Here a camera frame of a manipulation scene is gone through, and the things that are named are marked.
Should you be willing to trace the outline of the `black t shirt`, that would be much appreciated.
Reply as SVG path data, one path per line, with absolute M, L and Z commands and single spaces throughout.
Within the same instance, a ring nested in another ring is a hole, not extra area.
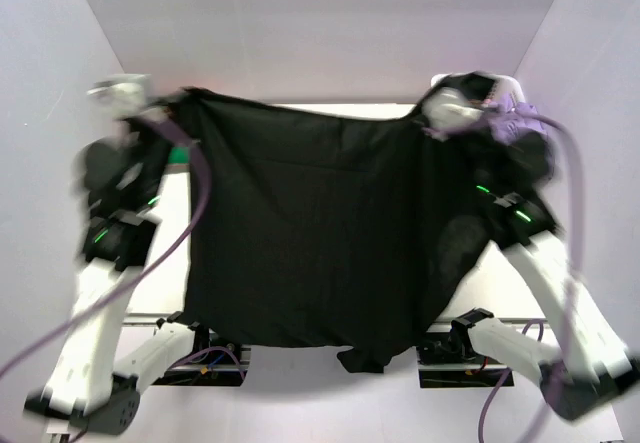
M 488 244 L 459 147 L 416 112 L 354 119 L 198 88 L 171 112 L 211 170 L 184 313 L 223 338 L 335 346 L 347 371 L 380 373 Z

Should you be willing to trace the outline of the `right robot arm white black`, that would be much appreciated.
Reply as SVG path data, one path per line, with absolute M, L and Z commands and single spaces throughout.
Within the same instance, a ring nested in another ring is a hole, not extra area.
M 468 162 L 480 233 L 535 298 L 556 337 L 534 340 L 475 308 L 451 325 L 461 360 L 496 360 L 535 384 L 547 408 L 575 421 L 639 382 L 639 361 L 600 312 L 582 280 L 584 171 L 562 124 L 514 107 L 520 126 L 493 101 L 500 78 L 436 78 L 418 110 L 431 142 L 458 143 Z

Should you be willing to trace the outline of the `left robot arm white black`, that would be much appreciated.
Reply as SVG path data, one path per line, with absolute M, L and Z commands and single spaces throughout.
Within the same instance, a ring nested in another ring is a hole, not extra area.
M 211 350 L 206 332 L 164 322 L 127 357 L 115 358 L 135 288 L 191 235 L 211 191 L 210 170 L 201 150 L 168 110 L 149 108 L 125 121 L 136 139 L 120 144 L 99 140 L 81 154 L 80 187 L 86 195 L 87 220 L 71 318 L 26 351 L 32 354 L 58 336 L 65 339 L 51 376 L 27 396 L 24 410 L 66 422 L 71 442 L 88 433 L 122 434 L 152 383 L 179 360 L 199 362 Z M 190 149 L 200 196 L 185 229 L 156 260 L 150 260 L 161 222 L 149 212 L 159 200 L 174 147 Z

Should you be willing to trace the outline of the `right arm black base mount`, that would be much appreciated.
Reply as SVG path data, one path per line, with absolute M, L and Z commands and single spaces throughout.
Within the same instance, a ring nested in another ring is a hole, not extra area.
M 448 370 L 498 370 L 505 366 L 493 358 L 467 352 L 447 332 L 427 333 L 416 347 L 418 361 L 424 367 Z

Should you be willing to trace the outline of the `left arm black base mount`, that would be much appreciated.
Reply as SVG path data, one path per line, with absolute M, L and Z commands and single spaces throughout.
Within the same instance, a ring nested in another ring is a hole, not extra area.
M 251 349 L 215 333 L 197 333 L 191 353 L 181 357 L 154 385 L 241 386 L 248 374 Z

